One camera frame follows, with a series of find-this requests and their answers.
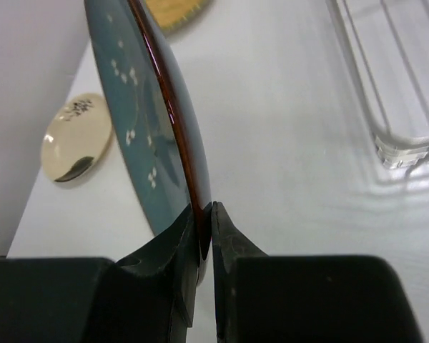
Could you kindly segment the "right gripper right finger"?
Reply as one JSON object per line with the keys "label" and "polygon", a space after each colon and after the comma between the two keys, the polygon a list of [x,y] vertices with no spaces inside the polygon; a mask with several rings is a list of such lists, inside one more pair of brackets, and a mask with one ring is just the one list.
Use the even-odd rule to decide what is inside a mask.
{"label": "right gripper right finger", "polygon": [[370,255],[264,253],[212,206],[219,342],[422,342],[395,270]]}

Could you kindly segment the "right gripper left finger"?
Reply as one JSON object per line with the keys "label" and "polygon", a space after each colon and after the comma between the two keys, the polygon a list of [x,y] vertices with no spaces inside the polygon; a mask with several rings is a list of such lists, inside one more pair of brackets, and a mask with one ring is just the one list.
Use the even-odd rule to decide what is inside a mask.
{"label": "right gripper left finger", "polygon": [[184,342],[199,252],[192,210],[117,262],[0,259],[0,342]]}

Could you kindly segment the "small cream plate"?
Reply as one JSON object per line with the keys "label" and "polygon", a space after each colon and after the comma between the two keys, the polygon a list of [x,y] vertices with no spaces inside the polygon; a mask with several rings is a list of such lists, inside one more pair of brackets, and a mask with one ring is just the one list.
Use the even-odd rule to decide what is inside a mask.
{"label": "small cream plate", "polygon": [[103,96],[70,99],[48,125],[41,143],[41,167],[49,180],[69,182],[93,167],[106,151],[112,121]]}

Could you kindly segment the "dark blue round plate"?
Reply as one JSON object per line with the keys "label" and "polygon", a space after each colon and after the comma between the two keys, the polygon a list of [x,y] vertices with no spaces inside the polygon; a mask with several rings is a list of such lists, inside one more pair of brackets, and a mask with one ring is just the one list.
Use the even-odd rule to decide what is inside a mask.
{"label": "dark blue round plate", "polygon": [[129,178],[154,234],[190,208],[206,274],[212,195],[181,69],[144,1],[84,4],[99,79]]}

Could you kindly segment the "yellow woven round plate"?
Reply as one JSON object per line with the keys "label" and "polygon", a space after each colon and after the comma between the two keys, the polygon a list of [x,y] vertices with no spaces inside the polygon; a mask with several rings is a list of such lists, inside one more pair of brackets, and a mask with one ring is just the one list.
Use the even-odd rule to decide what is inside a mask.
{"label": "yellow woven round plate", "polygon": [[209,0],[146,0],[151,15],[165,36],[191,23],[211,3]]}

